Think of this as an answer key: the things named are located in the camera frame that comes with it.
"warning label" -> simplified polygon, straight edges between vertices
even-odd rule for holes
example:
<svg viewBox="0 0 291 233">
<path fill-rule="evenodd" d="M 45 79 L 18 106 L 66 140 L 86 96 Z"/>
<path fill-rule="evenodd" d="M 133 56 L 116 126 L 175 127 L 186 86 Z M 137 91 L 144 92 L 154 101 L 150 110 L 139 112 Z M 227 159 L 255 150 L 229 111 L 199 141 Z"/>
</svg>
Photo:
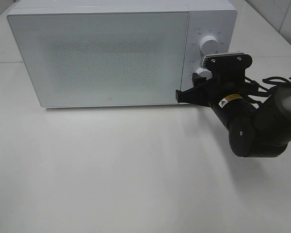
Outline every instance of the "warning label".
<svg viewBox="0 0 291 233">
<path fill-rule="evenodd" d="M 242 99 L 242 97 L 239 94 L 232 94 L 229 96 L 226 96 L 219 102 L 219 106 L 223 108 L 228 102 L 236 99 Z"/>
</svg>

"white knob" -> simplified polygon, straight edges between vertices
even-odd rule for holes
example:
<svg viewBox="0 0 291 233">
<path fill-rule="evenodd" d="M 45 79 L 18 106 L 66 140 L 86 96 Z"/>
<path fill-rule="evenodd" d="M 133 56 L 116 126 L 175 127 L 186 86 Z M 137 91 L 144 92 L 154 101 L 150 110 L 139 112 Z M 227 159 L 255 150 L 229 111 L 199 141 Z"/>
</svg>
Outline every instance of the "white knob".
<svg viewBox="0 0 291 233">
<path fill-rule="evenodd" d="M 196 70 L 196 73 L 200 76 L 200 77 L 204 77 L 207 80 L 212 78 L 212 73 L 211 71 L 204 69 L 204 68 L 198 68 Z"/>
<path fill-rule="evenodd" d="M 219 41 L 214 35 L 206 35 L 199 40 L 200 51 L 204 55 L 217 53 Z"/>
</svg>

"table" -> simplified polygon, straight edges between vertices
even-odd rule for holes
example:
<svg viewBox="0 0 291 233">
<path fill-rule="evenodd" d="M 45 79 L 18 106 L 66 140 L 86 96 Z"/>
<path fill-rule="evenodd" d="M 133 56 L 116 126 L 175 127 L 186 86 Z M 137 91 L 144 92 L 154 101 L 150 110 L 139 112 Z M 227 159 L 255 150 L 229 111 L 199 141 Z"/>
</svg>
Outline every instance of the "table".
<svg viewBox="0 0 291 233">
<path fill-rule="evenodd" d="M 291 57 L 247 76 L 291 76 Z M 48 109 L 0 64 L 0 233 L 291 233 L 291 143 L 239 158 L 211 109 Z"/>
<path fill-rule="evenodd" d="M 238 10 L 229 51 L 253 57 L 291 56 L 291 45 L 244 0 L 231 0 Z M 21 55 L 6 20 L 14 3 L 0 16 L 0 63 L 20 62 Z"/>
</svg>

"microwave control panel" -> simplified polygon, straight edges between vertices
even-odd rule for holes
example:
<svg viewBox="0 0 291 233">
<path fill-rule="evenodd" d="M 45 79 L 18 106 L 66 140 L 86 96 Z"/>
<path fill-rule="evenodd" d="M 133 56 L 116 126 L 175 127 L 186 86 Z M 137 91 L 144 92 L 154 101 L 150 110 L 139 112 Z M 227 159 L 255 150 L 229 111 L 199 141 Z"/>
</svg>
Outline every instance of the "microwave control panel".
<svg viewBox="0 0 291 233">
<path fill-rule="evenodd" d="M 228 51 L 236 17 L 236 10 L 190 12 L 181 91 L 193 87 L 193 73 L 212 77 L 209 70 L 200 67 L 200 60 L 204 55 Z"/>
</svg>

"microwave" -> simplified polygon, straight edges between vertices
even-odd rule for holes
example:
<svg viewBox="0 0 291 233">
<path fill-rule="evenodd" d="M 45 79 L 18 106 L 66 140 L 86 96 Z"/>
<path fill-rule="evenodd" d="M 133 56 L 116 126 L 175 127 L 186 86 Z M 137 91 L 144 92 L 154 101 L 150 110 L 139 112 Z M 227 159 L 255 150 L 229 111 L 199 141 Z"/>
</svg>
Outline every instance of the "microwave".
<svg viewBox="0 0 291 233">
<path fill-rule="evenodd" d="M 46 108 L 178 104 L 236 17 L 228 0 L 21 0 L 7 16 Z"/>
</svg>

